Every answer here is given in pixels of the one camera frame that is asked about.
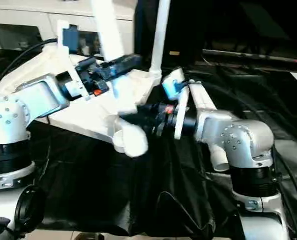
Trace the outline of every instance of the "white plastic part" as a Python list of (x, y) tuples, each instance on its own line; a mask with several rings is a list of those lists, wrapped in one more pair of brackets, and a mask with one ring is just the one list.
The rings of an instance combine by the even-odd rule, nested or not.
[(174, 138), (175, 139), (181, 138), (184, 117), (185, 117), (185, 113), (187, 110), (187, 104), (188, 104), (188, 100), (189, 100), (189, 94), (190, 94), (190, 90), (187, 86), (184, 87), (179, 94), (178, 112), (177, 112), (177, 116), (176, 116), (176, 124), (175, 124), (175, 130), (174, 130)]
[(163, 58), (165, 35), (169, 19), (170, 3), (171, 0), (160, 0), (158, 5), (154, 46), (149, 69), (150, 77), (154, 79), (155, 86), (161, 83), (162, 78), (161, 64)]
[(201, 82), (194, 83), (194, 80), (189, 81), (189, 90), (192, 94), (194, 104), (196, 109), (214, 109), (216, 110), (216, 106), (214, 105), (214, 102), (210, 98), (208, 92), (206, 89), (203, 87)]
[[(101, 50), (105, 61), (109, 62), (122, 57), (125, 52), (118, 30), (112, 0), (90, 0), (96, 28), (98, 29)], [(123, 113), (136, 112), (137, 108), (132, 92), (132, 85), (127, 76), (112, 81), (113, 92), (118, 111)]]
[(224, 172), (229, 170), (230, 166), (225, 150), (216, 144), (208, 145), (208, 149), (213, 169), (217, 172)]
[(113, 145), (117, 152), (136, 158), (149, 149), (146, 134), (139, 126), (117, 119), (115, 127), (120, 129), (113, 136)]
[(240, 216), (246, 240), (288, 240), (288, 231), (269, 216)]
[(90, 100), (90, 96), (86, 88), (84, 87), (82, 80), (75, 70), (75, 66), (73, 65), (70, 59), (70, 50), (69, 47), (63, 45), (63, 30), (68, 29), (70, 24), (68, 21), (58, 20), (57, 21), (57, 54), (60, 58), (60, 64), (64, 65), (67, 70), (69, 76), (74, 82), (78, 92), (83, 96), (85, 100)]

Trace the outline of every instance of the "robotic arm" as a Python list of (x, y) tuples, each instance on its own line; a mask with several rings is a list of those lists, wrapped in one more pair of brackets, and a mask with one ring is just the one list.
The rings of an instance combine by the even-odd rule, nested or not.
[(228, 170), (228, 163), (231, 191), (245, 238), (289, 239), (271, 155), (274, 143), (271, 129), (261, 121), (239, 119), (216, 109), (199, 109), (196, 117), (188, 112), (183, 118), (179, 115), (175, 106), (160, 103), (139, 106), (137, 114), (121, 117), (157, 136), (164, 131), (174, 132), (181, 121), (183, 134), (208, 145), (215, 170)]
[[(109, 90), (106, 82), (128, 73), (139, 62), (126, 55), (101, 65), (94, 57), (75, 67), (84, 89), (98, 96)], [(68, 72), (46, 74), (0, 95), (0, 240), (13, 240), (33, 231), (43, 219), (45, 196), (34, 183), (35, 163), (30, 158), (30, 133), (36, 118), (67, 108), (80, 98), (79, 86)]]

